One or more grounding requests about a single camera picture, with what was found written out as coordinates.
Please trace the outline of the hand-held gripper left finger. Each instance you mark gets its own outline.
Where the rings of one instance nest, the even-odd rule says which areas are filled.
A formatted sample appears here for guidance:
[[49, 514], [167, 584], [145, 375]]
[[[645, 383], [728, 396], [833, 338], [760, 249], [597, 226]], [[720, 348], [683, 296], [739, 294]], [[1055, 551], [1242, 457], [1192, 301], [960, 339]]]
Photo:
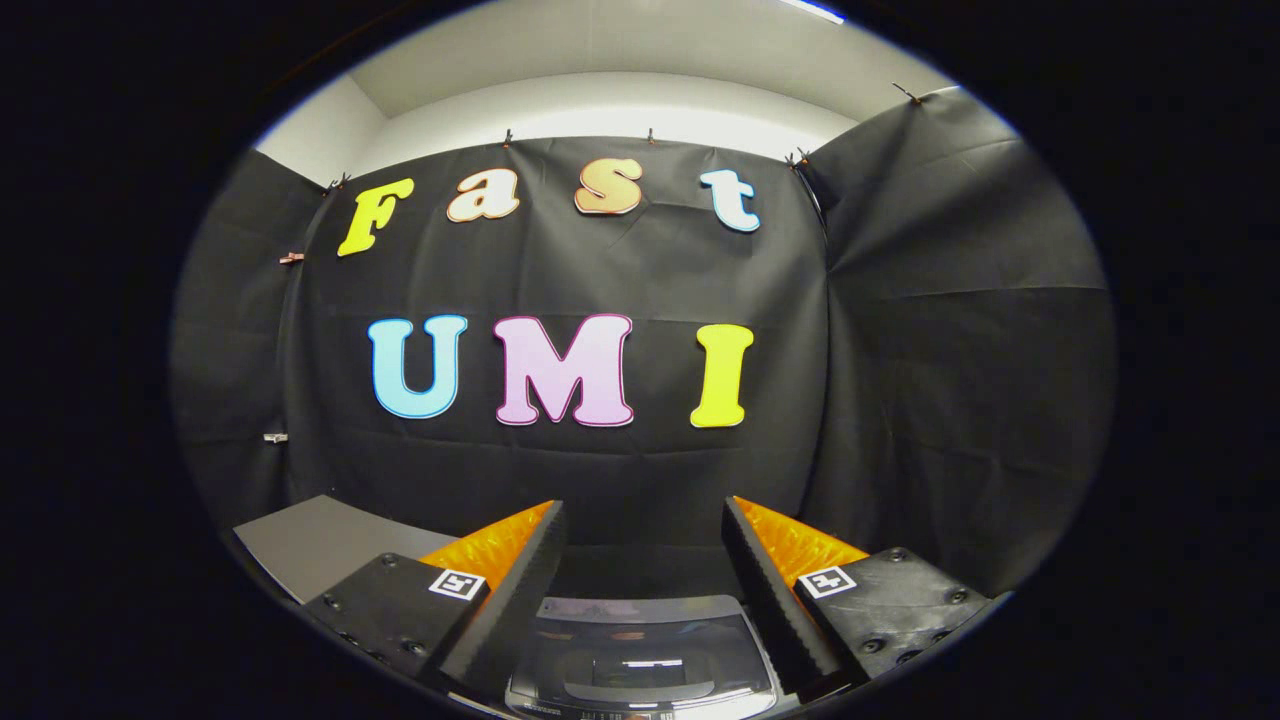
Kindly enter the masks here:
[[420, 559], [380, 553], [305, 611], [407, 682], [497, 702], [564, 538], [564, 505], [547, 501]]

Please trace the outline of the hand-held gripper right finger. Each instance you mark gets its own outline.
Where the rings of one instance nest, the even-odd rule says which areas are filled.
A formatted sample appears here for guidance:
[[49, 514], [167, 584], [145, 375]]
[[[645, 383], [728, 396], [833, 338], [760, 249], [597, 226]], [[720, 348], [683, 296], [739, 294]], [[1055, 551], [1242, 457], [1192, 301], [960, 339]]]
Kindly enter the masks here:
[[724, 501], [721, 533], [783, 691], [803, 702], [896, 680], [992, 609], [910, 550], [870, 553], [742, 497]]

